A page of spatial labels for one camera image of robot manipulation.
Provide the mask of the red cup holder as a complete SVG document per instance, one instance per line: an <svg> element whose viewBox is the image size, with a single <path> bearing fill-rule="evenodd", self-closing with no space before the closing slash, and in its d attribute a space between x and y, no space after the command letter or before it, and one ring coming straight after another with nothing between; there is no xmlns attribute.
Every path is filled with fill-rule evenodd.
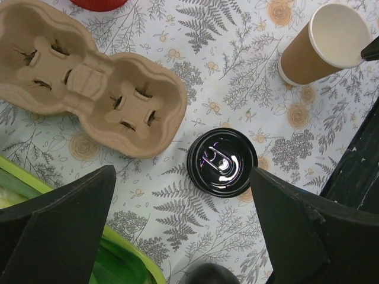
<svg viewBox="0 0 379 284"><path fill-rule="evenodd" d="M127 0L70 0L71 3L93 12L113 11L123 6Z"/></svg>

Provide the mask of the purple eggplant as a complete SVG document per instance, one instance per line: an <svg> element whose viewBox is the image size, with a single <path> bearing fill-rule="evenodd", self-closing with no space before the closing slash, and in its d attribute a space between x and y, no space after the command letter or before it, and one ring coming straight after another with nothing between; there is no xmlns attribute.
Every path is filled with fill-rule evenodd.
<svg viewBox="0 0 379 284"><path fill-rule="evenodd" d="M240 282L229 269L215 263L204 263L191 271L184 283L239 284Z"/></svg>

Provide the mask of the spare black cup lid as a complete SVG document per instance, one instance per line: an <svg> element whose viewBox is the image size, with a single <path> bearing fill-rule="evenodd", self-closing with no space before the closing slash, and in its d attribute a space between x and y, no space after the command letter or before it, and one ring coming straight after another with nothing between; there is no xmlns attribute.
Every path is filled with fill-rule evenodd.
<svg viewBox="0 0 379 284"><path fill-rule="evenodd" d="M186 160L191 182L219 198L246 192L250 188L250 172L257 165L253 144L232 128L215 128L199 136L189 147Z"/></svg>

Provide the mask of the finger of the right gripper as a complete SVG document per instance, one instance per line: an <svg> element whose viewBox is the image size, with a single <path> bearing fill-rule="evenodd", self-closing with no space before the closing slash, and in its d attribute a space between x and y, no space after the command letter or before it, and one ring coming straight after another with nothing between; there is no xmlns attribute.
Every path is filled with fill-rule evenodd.
<svg viewBox="0 0 379 284"><path fill-rule="evenodd" d="M367 62L378 60L379 58L379 38L373 40L361 51L361 58Z"/></svg>

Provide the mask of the brown paper coffee cup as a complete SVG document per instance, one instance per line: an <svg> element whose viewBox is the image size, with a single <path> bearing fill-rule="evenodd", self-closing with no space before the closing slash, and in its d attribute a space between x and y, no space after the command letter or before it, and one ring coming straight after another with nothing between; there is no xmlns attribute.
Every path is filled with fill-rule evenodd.
<svg viewBox="0 0 379 284"><path fill-rule="evenodd" d="M351 7L328 3L284 49L278 71L290 85L307 85L344 69L359 66L361 50L372 41L364 19Z"/></svg>

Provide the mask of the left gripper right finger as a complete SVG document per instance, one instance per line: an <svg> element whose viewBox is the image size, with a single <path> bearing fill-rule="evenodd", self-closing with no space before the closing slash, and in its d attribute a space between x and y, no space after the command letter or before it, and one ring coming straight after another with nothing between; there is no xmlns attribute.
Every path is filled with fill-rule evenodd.
<svg viewBox="0 0 379 284"><path fill-rule="evenodd" d="M300 189L258 167L252 194L268 283L378 283L378 215Z"/></svg>

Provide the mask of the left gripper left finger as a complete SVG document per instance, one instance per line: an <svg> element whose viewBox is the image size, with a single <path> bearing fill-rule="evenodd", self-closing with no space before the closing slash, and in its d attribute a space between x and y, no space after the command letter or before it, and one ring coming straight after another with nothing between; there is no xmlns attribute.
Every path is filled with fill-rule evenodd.
<svg viewBox="0 0 379 284"><path fill-rule="evenodd" d="M88 283L115 182L103 166L1 210L1 283Z"/></svg>

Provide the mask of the brown cardboard cup carrier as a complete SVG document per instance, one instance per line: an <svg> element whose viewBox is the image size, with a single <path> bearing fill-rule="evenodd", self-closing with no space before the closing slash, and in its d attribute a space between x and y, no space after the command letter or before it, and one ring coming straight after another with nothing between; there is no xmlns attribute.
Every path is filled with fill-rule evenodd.
<svg viewBox="0 0 379 284"><path fill-rule="evenodd" d="M1 2L1 98L74 114L93 140L139 159L168 148L187 108L174 72L136 53L101 53L79 21L43 1Z"/></svg>

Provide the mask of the green leafy vegetables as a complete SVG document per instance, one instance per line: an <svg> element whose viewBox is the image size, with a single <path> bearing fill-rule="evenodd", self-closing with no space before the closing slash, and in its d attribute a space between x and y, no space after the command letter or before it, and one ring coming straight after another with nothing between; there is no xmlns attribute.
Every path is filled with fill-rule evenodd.
<svg viewBox="0 0 379 284"><path fill-rule="evenodd" d="M1 172L1 210L42 194L6 171ZM135 254L101 236L88 283L144 283L146 279L147 270Z"/></svg>

